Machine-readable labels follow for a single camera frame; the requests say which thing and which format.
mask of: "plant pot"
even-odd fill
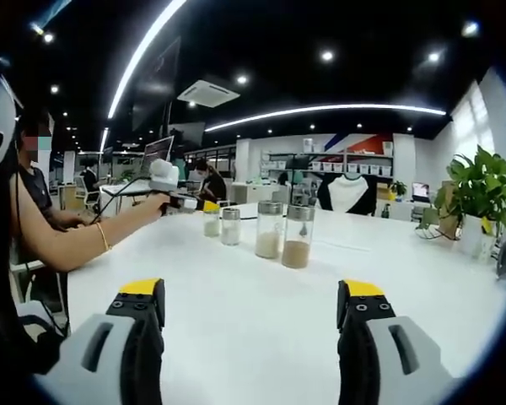
[[[458,242],[460,251],[467,256],[478,258],[482,251],[482,235],[482,219],[466,215]]]

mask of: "small glass jar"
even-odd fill
[[[311,236],[315,219],[314,207],[291,205],[287,212],[287,227],[283,242],[283,266],[304,268],[310,260]]]
[[[222,210],[221,243],[227,246],[240,243],[240,210],[237,208]]]
[[[219,236],[219,208],[204,211],[204,235],[209,238]]]
[[[279,239],[283,229],[283,204],[261,201],[257,212],[255,254],[265,259],[275,259],[279,255]]]

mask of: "black ceiling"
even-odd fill
[[[106,116],[121,75],[137,44],[168,0],[141,2],[73,0],[46,27],[45,44],[26,30],[8,57],[7,77],[23,102],[47,106],[57,119],[56,150],[99,150],[103,128],[108,144],[143,143],[155,136],[158,118],[129,131],[126,92],[114,122]],[[170,122],[232,121],[256,113],[330,103],[376,102],[451,111],[490,60],[483,35],[464,38],[461,28],[476,15],[462,2],[296,2],[295,0],[189,0],[159,33],[142,64],[181,37],[176,93],[206,74],[233,82],[246,73],[241,96],[214,109],[190,109],[174,101]],[[320,61],[331,49],[332,63]],[[438,64],[428,63],[441,51]],[[60,86],[51,95],[51,84]],[[274,118],[205,134],[205,146],[245,137],[311,132],[405,132],[432,138],[448,117],[392,111],[331,111]],[[67,127],[77,128],[67,131]]]

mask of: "gold bracelet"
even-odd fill
[[[98,230],[100,230],[101,238],[103,239],[103,243],[105,243],[105,251],[109,251],[112,249],[112,246],[107,243],[107,238],[105,238],[105,234],[103,233],[103,230],[101,229],[100,223],[96,223],[95,226],[98,227]]]

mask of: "woman's arm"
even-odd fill
[[[105,243],[96,225],[70,232],[55,231],[36,207],[19,175],[9,181],[13,233],[19,234],[17,184],[19,187],[20,228],[25,244],[45,264],[69,272],[105,252]],[[161,216],[159,207],[170,199],[164,194],[152,195],[134,208],[100,224],[110,245],[115,245],[139,228]]]

